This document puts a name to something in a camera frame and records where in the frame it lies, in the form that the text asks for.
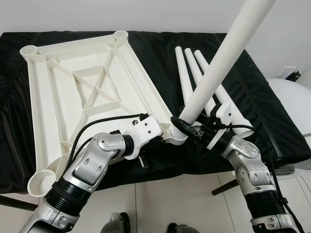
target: white plastic bracket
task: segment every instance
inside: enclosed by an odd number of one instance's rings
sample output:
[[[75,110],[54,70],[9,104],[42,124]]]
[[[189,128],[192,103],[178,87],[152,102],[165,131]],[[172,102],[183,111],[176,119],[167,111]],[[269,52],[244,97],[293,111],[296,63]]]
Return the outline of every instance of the white plastic bracket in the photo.
[[[231,106],[230,103],[223,103],[220,108],[216,112],[216,117],[220,119],[220,122],[224,125],[228,125],[231,123],[232,114],[231,114]],[[218,130],[214,138],[208,144],[207,149],[211,150],[218,140],[222,137],[225,133],[226,129]]]
[[[162,135],[162,130],[154,116],[150,116],[131,129],[124,132],[123,135],[130,135],[134,141],[134,151],[131,155],[125,156],[125,159],[135,159],[143,145],[147,144],[151,139]]]

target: white pole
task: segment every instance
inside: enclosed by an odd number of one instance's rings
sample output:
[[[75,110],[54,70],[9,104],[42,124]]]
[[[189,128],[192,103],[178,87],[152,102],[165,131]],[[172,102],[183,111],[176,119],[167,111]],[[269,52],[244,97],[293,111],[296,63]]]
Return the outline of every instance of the white pole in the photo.
[[[194,82],[195,84],[198,86],[203,75],[200,71],[200,68],[197,64],[197,62],[195,61],[195,58],[191,52],[191,49],[189,48],[186,48],[185,49],[185,55],[186,55],[186,58],[187,58],[187,61],[188,61],[188,64],[189,64],[189,67],[190,67],[190,70],[191,70],[191,73],[193,75],[193,79],[194,79]],[[215,101],[213,100],[213,97],[210,98],[210,100],[207,102],[207,105],[204,107],[205,109],[205,112],[208,116],[210,116],[210,112],[212,111],[212,109],[215,107]]]
[[[179,118],[190,125],[224,80],[276,0],[247,0]],[[179,131],[176,127],[170,132]]]
[[[205,60],[204,56],[202,55],[201,51],[197,50],[194,52],[194,56],[198,63],[200,64],[201,69],[203,72],[207,72],[208,69],[208,63]],[[217,96],[217,99],[220,103],[230,103],[231,106],[231,112],[232,112],[232,124],[233,125],[248,125],[252,126],[251,122],[249,120],[245,119],[242,115],[242,113],[239,111],[238,107],[233,102],[232,98],[229,96],[223,85],[219,85],[217,90],[215,91],[215,94]],[[250,136],[253,131],[246,129],[246,128],[235,128],[233,129],[234,133],[239,135],[242,138]]]
[[[184,104],[186,105],[191,95],[193,94],[193,89],[190,83],[190,78],[189,78],[185,58],[181,50],[181,47],[179,46],[176,47],[175,53],[176,53],[176,59],[177,59],[181,90],[183,92]]]

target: white wall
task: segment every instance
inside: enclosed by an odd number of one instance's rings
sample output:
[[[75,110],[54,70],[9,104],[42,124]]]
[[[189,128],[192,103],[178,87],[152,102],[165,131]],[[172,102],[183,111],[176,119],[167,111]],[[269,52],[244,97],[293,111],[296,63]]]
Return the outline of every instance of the white wall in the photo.
[[[244,0],[2,0],[0,34],[33,31],[227,32]],[[311,63],[311,1],[278,0],[247,50],[266,78]]]
[[[304,72],[299,79],[297,79],[296,83],[303,85],[307,89],[311,90],[311,67]]]

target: white floor tile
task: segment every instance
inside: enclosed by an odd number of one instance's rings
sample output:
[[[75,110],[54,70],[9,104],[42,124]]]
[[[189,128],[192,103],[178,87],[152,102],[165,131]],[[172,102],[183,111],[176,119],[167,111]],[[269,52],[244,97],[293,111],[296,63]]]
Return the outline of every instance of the white floor tile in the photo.
[[[136,184],[138,233],[165,233],[171,222],[201,233],[234,233],[217,174],[182,175]]]
[[[308,199],[308,202],[311,206],[311,190],[310,190],[310,188],[308,187],[308,185],[307,185],[305,179],[303,179],[303,177],[297,177],[297,180],[298,180],[298,182],[299,182],[303,192],[305,193],[306,198]]]
[[[0,232],[18,233],[32,214],[32,211],[0,205]]]
[[[218,173],[220,183],[225,183],[235,179],[232,172]],[[239,186],[229,189],[224,192],[225,199],[229,208],[229,212],[232,218],[235,232],[237,233],[250,233],[253,232],[253,228],[250,224],[252,219],[251,214],[247,208],[245,198]]]
[[[233,180],[235,177],[231,172],[218,173],[221,184]],[[279,185],[284,197],[287,198],[290,208],[293,210],[298,220],[306,232],[311,231],[311,207],[303,192],[297,178],[280,180]],[[240,187],[232,188],[225,192],[229,211],[233,225],[237,233],[252,232],[250,225],[251,215],[248,211],[245,199]]]
[[[311,189],[311,171],[306,171],[306,174],[304,174],[302,178],[305,180],[309,189]]]
[[[97,191],[80,213],[72,233],[100,233],[112,212],[126,212],[130,217],[131,233],[136,233],[135,185],[128,184]]]

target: black cloth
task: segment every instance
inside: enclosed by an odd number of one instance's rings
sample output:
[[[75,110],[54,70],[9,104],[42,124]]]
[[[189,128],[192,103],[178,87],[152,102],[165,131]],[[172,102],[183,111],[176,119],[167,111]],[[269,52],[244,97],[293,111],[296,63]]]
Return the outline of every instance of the black cloth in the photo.
[[[27,190],[35,171],[27,63],[19,54],[26,45],[44,46],[113,32],[4,33],[0,37],[0,193]],[[225,34],[129,32],[129,43],[149,74],[169,110],[179,115],[184,105],[175,47],[200,50],[210,63]],[[245,118],[265,138],[277,166],[311,158],[311,151],[251,57],[244,51],[223,81],[223,86]],[[263,156],[267,152],[256,135],[249,137]],[[159,180],[187,174],[232,170],[216,150],[187,141],[181,146],[161,144],[146,154],[150,165],[143,170],[138,160],[109,167],[98,190],[127,183]]]

